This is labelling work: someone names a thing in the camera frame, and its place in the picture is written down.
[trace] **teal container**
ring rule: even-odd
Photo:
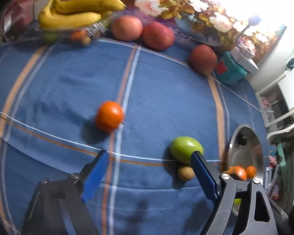
[[[218,80],[226,85],[234,85],[248,74],[247,70],[239,65],[230,52],[226,52],[221,57],[220,62],[216,68]]]

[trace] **metal bowl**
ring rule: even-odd
[[[257,169],[256,177],[263,184],[264,158],[262,147],[253,129],[242,124],[235,130],[229,146],[227,169],[242,166],[246,169],[252,165]],[[234,205],[232,212],[237,216],[240,205]]]

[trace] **orange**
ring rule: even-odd
[[[246,170],[241,166],[234,166],[234,167],[229,168],[229,170],[227,171],[227,174],[235,174],[241,180],[243,180],[243,181],[247,180]]]
[[[247,177],[249,179],[253,179],[256,176],[257,169],[251,165],[247,167],[246,172],[247,172]]]
[[[114,101],[104,102],[96,116],[96,126],[103,132],[112,132],[117,129],[124,119],[122,107]]]
[[[78,42],[82,39],[87,37],[87,31],[86,30],[80,30],[80,31],[75,31],[71,33],[70,40],[73,42]]]

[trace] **metal bolt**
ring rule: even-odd
[[[257,177],[255,177],[255,178],[253,178],[253,182],[254,182],[254,183],[260,183],[260,179],[257,178]]]
[[[48,183],[48,182],[49,182],[49,179],[47,179],[47,178],[43,178],[43,179],[39,180],[40,184],[44,184],[44,183]]]
[[[78,173],[72,173],[70,175],[71,179],[78,179],[80,177],[80,175]]]
[[[223,179],[225,179],[225,180],[230,179],[229,174],[226,174],[226,173],[221,174],[221,177],[222,177]]]

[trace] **floral painting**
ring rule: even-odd
[[[139,9],[154,20],[170,21],[174,28],[202,43],[230,51],[238,34],[247,26],[218,0],[122,0],[128,7]],[[268,29],[262,23],[249,27],[239,42],[244,43],[261,60],[284,29]]]

